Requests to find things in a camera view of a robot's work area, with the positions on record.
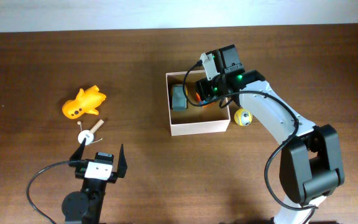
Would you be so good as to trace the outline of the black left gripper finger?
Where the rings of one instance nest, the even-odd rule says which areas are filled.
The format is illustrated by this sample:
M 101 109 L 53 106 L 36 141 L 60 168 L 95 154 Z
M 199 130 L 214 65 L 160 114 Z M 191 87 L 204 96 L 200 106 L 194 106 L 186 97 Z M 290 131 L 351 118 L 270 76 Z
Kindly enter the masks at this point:
M 121 144 L 119 151 L 119 160 L 117 164 L 117 177 L 124 178 L 127 171 L 127 162 L 124 155 L 124 145 Z
M 82 141 L 78 149 L 71 155 L 69 158 L 70 166 L 80 166 L 84 164 L 84 160 L 82 160 L 83 151 L 85 149 L 86 139 Z

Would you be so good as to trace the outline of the colourful puzzle cube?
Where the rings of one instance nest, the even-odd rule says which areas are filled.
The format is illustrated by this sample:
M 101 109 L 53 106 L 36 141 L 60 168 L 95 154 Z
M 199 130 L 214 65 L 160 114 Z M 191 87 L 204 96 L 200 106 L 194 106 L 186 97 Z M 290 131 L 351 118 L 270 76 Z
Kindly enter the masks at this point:
M 211 98 L 208 96 L 201 97 L 201 94 L 196 92 L 196 99 L 198 104 L 201 105 L 202 108 L 208 107 L 210 104 L 213 104 Z

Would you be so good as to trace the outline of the yellow ball with eyes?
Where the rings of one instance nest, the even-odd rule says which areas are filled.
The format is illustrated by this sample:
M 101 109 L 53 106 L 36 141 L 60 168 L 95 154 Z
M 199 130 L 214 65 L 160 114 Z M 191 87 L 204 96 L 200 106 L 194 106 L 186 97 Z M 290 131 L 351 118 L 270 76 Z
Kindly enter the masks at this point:
M 239 126 L 248 126 L 253 120 L 253 115 L 244 108 L 238 109 L 234 114 L 234 121 Z

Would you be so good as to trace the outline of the grey yellow toy car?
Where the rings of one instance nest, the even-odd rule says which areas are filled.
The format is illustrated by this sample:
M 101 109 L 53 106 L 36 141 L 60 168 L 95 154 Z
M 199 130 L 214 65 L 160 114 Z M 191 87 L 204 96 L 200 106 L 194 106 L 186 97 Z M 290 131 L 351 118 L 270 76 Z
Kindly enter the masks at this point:
M 183 84 L 175 84 L 171 87 L 171 109 L 173 111 L 183 111 L 188 107 L 183 90 L 187 93 L 186 86 Z

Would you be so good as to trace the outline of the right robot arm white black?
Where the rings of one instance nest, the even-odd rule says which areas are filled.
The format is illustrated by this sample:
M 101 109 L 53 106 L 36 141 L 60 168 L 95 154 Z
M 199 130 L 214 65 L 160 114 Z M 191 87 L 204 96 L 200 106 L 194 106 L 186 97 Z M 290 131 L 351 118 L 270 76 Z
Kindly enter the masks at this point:
M 272 89 L 256 70 L 246 70 L 236 47 L 201 54 L 185 72 L 165 76 L 173 136 L 224 132 L 230 103 L 237 124 L 258 119 L 278 142 L 279 179 L 285 198 L 272 223 L 308 223 L 319 205 L 344 183 L 337 131 L 306 119 Z

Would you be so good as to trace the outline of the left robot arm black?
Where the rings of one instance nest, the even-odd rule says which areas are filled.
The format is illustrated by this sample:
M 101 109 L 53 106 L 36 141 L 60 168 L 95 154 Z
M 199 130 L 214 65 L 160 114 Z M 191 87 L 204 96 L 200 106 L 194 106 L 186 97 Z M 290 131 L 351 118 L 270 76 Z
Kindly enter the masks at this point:
M 75 168 L 75 177 L 83 184 L 81 190 L 68 194 L 62 202 L 65 223 L 99 223 L 106 186 L 126 174 L 124 146 L 119 151 L 117 171 L 113 171 L 112 154 L 98 152 L 94 159 L 83 160 L 85 143 L 83 140 L 69 159 L 69 166 Z

